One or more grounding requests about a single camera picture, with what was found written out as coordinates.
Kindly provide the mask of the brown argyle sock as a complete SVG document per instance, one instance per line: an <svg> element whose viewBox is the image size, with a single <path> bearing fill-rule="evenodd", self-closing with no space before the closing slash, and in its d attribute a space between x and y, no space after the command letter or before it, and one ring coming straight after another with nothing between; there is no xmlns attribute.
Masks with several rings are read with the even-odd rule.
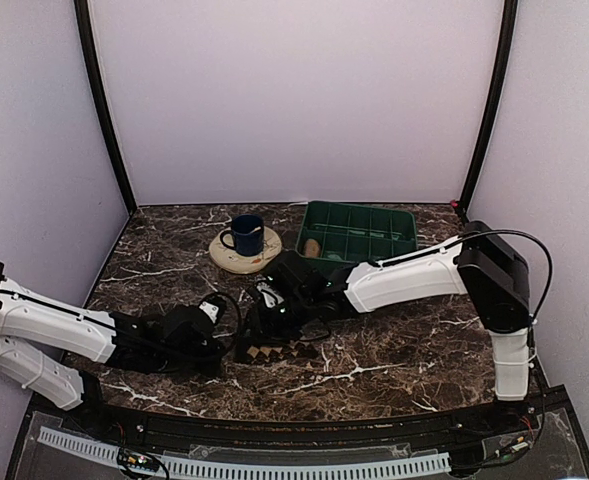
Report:
<svg viewBox="0 0 589 480"><path fill-rule="evenodd" d="M301 341L277 342L251 337L242 338L234 351L234 361L241 364L313 360L318 356L318 350L310 343Z"/></svg>

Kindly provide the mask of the green divided plastic tray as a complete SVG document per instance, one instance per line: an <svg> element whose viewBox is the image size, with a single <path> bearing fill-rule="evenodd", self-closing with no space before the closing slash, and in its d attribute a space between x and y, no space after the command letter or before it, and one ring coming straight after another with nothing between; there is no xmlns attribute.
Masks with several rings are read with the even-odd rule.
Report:
<svg viewBox="0 0 589 480"><path fill-rule="evenodd" d="M298 234L299 254L309 240L320 246L313 260L325 267L412 253L417 250L417 228L408 211L312 201Z"/></svg>

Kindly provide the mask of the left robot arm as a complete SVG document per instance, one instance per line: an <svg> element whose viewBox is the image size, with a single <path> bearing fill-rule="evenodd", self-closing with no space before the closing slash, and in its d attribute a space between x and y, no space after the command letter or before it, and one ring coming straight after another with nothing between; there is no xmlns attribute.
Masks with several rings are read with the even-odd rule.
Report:
<svg viewBox="0 0 589 480"><path fill-rule="evenodd" d="M94 436L115 427L98 379L39 350L48 345L110 368L142 374L215 369L227 347L214 330L227 309L218 293L165 315L135 317L88 310L37 294L4 274L0 262L0 373L48 399Z"/></svg>

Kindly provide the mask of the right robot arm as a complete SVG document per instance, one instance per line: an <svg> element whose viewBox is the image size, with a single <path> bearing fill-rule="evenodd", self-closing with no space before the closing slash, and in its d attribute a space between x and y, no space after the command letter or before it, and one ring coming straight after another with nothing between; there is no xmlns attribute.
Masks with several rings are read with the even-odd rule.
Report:
<svg viewBox="0 0 589 480"><path fill-rule="evenodd" d="M445 295L466 295L488 331L498 400L484 413L495 434L508 432L523 416L535 357L533 329L541 310L530 304L529 266L508 242L535 236L492 229L482 221L462 234L396 257L368 259L325 275L294 251L279 253L250 290L254 300L246 317L255 343L289 342L305 325L353 318L390 305Z"/></svg>

